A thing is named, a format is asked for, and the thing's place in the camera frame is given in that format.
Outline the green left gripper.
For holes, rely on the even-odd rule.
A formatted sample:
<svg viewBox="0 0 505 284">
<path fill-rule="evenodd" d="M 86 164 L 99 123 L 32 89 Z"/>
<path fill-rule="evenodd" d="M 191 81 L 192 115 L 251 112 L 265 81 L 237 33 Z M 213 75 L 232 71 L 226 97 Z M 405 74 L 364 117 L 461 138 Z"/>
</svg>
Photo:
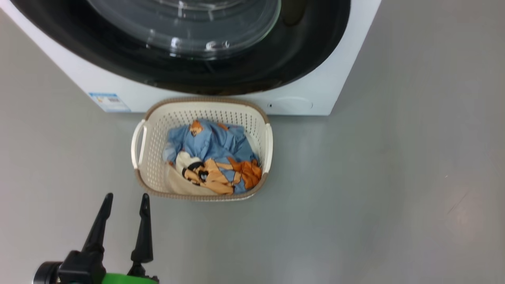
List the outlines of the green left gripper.
<svg viewBox="0 0 505 284">
<path fill-rule="evenodd" d="M 106 223 L 112 209 L 113 193 L 106 194 L 101 208 L 94 220 L 90 233 L 82 248 L 83 252 L 100 252 L 103 254 L 103 238 L 105 237 Z M 140 226 L 137 242 L 131 253 L 132 267 L 128 274 L 107 273 L 102 284 L 158 284 L 159 278 L 146 275 L 143 264 L 153 261 L 153 237 L 150 219 L 150 197 L 144 193 L 140 206 Z"/>
</svg>

